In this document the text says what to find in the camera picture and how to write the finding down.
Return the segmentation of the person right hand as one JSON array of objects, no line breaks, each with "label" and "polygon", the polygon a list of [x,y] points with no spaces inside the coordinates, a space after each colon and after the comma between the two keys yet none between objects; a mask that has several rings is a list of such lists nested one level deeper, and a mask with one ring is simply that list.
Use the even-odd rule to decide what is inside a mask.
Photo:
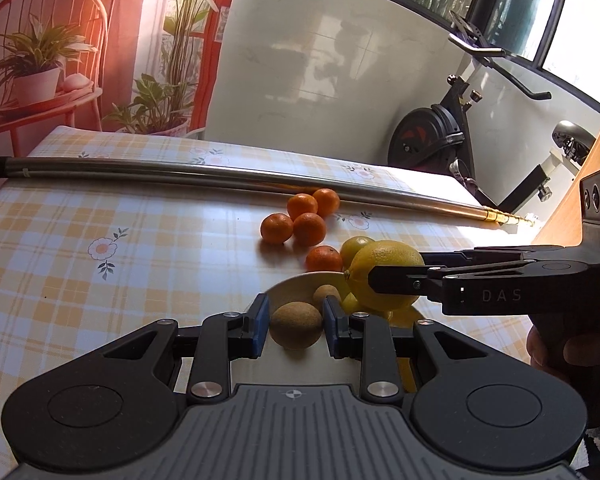
[{"label": "person right hand", "polygon": [[542,313],[529,318],[530,364],[576,390],[588,410],[588,428],[600,427],[600,316]]}]

